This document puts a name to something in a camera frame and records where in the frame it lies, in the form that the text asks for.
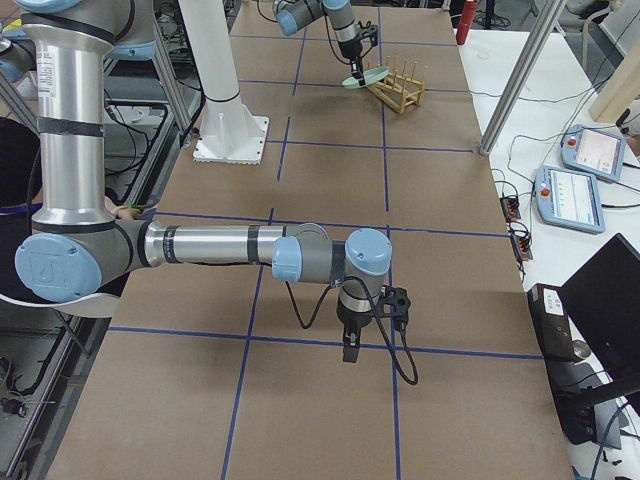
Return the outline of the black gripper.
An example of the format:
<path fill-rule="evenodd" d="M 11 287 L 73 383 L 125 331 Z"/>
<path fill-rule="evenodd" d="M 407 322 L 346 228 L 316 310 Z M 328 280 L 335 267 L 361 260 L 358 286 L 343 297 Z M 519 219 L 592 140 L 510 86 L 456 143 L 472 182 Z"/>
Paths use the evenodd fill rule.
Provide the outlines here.
<path fill-rule="evenodd" d="M 359 38 L 354 38 L 348 41 L 338 42 L 340 52 L 342 56 L 349 61 L 352 70 L 352 77 L 356 81 L 359 87 L 364 86 L 363 76 L 363 64 L 362 64 L 362 51 L 363 46 Z"/>
<path fill-rule="evenodd" d="M 373 309 L 368 307 L 366 311 L 354 311 L 339 300 L 336 312 L 343 324 L 343 361 L 356 362 L 359 356 L 361 330 L 373 319 Z"/>

